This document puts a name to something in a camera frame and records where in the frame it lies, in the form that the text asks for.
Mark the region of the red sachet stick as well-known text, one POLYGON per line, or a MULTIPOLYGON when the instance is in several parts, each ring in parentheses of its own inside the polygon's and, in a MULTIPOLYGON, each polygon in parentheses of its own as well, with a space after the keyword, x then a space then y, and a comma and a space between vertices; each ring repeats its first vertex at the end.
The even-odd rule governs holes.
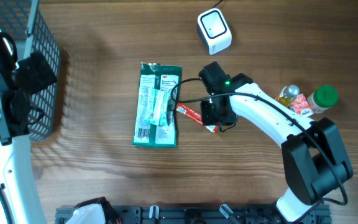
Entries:
POLYGON ((178 103, 176 105, 175 111, 187 116, 198 124, 203 125, 207 130, 212 133, 216 133, 218 130, 218 127, 216 125, 204 125, 201 119, 201 115, 184 103, 178 103))

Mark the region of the green 3M gloves packet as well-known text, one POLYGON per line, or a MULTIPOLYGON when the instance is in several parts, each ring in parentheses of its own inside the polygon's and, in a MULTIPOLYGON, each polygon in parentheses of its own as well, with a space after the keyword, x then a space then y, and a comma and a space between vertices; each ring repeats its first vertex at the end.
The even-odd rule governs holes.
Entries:
POLYGON ((139 77, 134 146, 167 148, 177 146, 176 103, 180 91, 180 65, 142 63, 139 77))

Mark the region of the yellow Vim liquid bottle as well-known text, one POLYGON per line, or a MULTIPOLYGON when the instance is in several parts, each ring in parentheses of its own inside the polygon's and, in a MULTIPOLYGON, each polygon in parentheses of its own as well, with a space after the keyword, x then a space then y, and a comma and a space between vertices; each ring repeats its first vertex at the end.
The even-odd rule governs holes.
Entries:
POLYGON ((289 85, 284 87, 280 94, 276 97, 276 101, 285 107, 289 107, 300 94, 300 89, 297 85, 289 85))

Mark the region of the red white tissue pack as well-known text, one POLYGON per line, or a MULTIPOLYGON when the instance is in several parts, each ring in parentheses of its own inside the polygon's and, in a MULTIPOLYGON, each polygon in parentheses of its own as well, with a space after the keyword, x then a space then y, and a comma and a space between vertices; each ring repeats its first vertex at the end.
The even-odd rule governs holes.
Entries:
POLYGON ((304 94, 299 94, 289 106, 289 109, 301 116, 309 117, 314 114, 304 94))

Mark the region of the green lid plastic jar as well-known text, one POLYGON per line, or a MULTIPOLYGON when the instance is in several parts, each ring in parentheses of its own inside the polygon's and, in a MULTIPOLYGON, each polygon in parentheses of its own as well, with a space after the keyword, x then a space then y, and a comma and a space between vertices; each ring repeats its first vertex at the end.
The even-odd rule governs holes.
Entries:
POLYGON ((321 114, 334 106, 338 99, 338 92, 331 85, 323 85, 307 97, 311 110, 316 114, 321 114))

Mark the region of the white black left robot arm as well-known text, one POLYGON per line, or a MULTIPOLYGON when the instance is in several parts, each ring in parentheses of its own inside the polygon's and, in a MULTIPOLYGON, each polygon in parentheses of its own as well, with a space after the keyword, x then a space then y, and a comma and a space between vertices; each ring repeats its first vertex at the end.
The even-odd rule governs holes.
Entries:
POLYGON ((0 223, 46 223, 31 162, 30 127, 45 111, 32 95, 57 82, 42 52, 18 59, 14 39, 0 29, 0 223))

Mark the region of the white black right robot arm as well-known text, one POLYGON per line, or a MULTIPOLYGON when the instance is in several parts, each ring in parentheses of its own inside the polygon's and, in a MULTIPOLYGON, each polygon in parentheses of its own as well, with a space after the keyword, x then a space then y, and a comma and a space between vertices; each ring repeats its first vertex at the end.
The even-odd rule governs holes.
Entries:
POLYGON ((198 74, 208 97, 201 100, 201 120, 221 132, 243 117, 282 150, 287 191, 275 209, 287 223, 309 215, 333 190, 344 190, 354 172, 337 126, 328 118, 315 121, 296 114, 265 94, 243 73, 226 74, 217 62, 198 74))

